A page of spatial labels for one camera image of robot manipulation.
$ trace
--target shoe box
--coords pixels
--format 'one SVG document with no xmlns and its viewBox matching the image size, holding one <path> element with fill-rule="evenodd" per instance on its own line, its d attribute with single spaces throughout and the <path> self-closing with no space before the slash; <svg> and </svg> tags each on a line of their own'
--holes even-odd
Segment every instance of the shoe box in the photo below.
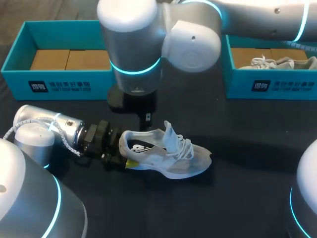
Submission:
<svg viewBox="0 0 317 238">
<path fill-rule="evenodd" d="M 97 20 L 24 22 L 1 73 L 16 100 L 106 100 L 115 84 Z"/>
<path fill-rule="evenodd" d="M 316 46 L 317 43 L 302 43 Z M 228 99 L 317 100 L 317 70 L 239 69 L 253 58 L 307 60 L 316 53 L 284 42 L 222 37 L 222 76 Z"/>
</svg>

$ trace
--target cable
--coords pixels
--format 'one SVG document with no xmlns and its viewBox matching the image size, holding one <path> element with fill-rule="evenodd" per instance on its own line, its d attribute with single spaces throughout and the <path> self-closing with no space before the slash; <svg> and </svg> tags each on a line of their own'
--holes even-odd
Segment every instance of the cable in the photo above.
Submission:
<svg viewBox="0 0 317 238">
<path fill-rule="evenodd" d="M 19 127 L 21 127 L 24 124 L 28 124 L 28 123 L 38 123 L 38 124 L 44 126 L 45 128 L 47 128 L 47 125 L 45 125 L 43 122 L 41 122 L 39 120 L 36 120 L 36 119 L 24 120 L 24 121 L 19 122 L 17 125 L 11 127 L 10 130 L 8 130 L 8 132 L 4 135 L 3 139 L 7 140 L 13 132 L 16 132 L 16 130 L 18 130 Z"/>
<path fill-rule="evenodd" d="M 309 51 L 309 52 L 317 52 L 317 47 L 314 47 L 314 46 L 306 46 L 299 43 L 295 43 L 293 41 L 283 41 L 283 43 L 289 45 L 290 47 L 297 48 L 300 50 Z"/>
<path fill-rule="evenodd" d="M 37 118 L 37 119 L 28 119 L 28 120 L 21 121 L 21 122 L 19 122 L 17 125 L 11 127 L 10 130 L 4 135 L 3 139 L 4 139 L 4 140 L 7 140 L 8 137 L 9 137 L 14 131 L 18 130 L 18 128 L 21 127 L 22 125 L 28 124 L 28 123 L 34 123 L 34 122 L 36 122 L 36 123 L 38 123 L 38 124 L 44 126 L 45 128 L 48 128 L 48 126 L 45 125 L 45 124 L 42 122 L 42 120 L 46 120 L 46 121 L 52 122 L 52 123 L 54 124 L 54 126 L 58 129 L 58 133 L 59 133 L 59 135 L 61 136 L 61 139 L 62 139 L 63 144 L 65 145 L 65 147 L 66 147 L 69 151 L 71 151 L 72 153 L 74 153 L 75 155 L 77 155 L 77 156 L 79 156 L 79 157 L 81 156 L 81 154 L 80 154 L 79 151 L 73 149 L 73 148 L 68 144 L 68 142 L 67 142 L 67 140 L 66 140 L 66 138 L 65 138 L 65 134 L 64 134 L 63 130 L 61 129 L 59 123 L 58 123 L 56 120 L 52 119 L 52 118 Z"/>
</svg>

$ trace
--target yellow tag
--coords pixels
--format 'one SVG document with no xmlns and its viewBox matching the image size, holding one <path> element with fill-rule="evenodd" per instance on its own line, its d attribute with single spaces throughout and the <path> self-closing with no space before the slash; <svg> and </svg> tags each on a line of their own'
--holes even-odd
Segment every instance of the yellow tag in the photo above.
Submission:
<svg viewBox="0 0 317 238">
<path fill-rule="evenodd" d="M 130 169 L 130 168 L 133 168 L 133 167 L 137 167 L 139 165 L 138 162 L 135 162 L 133 160 L 127 160 L 127 163 L 125 163 L 125 168 L 126 169 Z"/>
</svg>

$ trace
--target open box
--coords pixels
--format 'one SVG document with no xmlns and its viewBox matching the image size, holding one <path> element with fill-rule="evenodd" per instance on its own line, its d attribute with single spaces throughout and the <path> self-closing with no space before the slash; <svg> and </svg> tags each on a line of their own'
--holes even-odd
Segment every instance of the open box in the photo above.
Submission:
<svg viewBox="0 0 317 238">
<path fill-rule="evenodd" d="M 97 20 L 26 21 L 1 73 L 16 100 L 105 100 L 109 70 L 30 70 L 37 50 L 106 50 Z"/>
<path fill-rule="evenodd" d="M 304 43 L 317 46 L 317 43 Z M 222 36 L 222 70 L 229 99 L 317 100 L 317 70 L 237 69 L 231 48 L 287 49 L 287 44 Z M 308 58 L 316 56 L 306 52 Z"/>
</svg>

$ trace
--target brown cardboard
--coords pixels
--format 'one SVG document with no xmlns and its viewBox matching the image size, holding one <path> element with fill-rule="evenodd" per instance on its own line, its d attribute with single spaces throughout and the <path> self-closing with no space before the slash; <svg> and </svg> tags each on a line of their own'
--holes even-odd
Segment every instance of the brown cardboard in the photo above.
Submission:
<svg viewBox="0 0 317 238">
<path fill-rule="evenodd" d="M 70 51 L 66 70 L 110 70 L 107 51 Z"/>
<path fill-rule="evenodd" d="M 273 60 L 289 57 L 293 60 L 307 60 L 305 51 L 297 49 L 271 49 Z"/>
<path fill-rule="evenodd" d="M 69 50 L 37 50 L 30 70 L 65 70 Z"/>
<path fill-rule="evenodd" d="M 272 59 L 270 49 L 255 49 L 255 48 L 231 48 L 234 65 L 236 68 L 249 66 L 253 58 Z"/>
</svg>

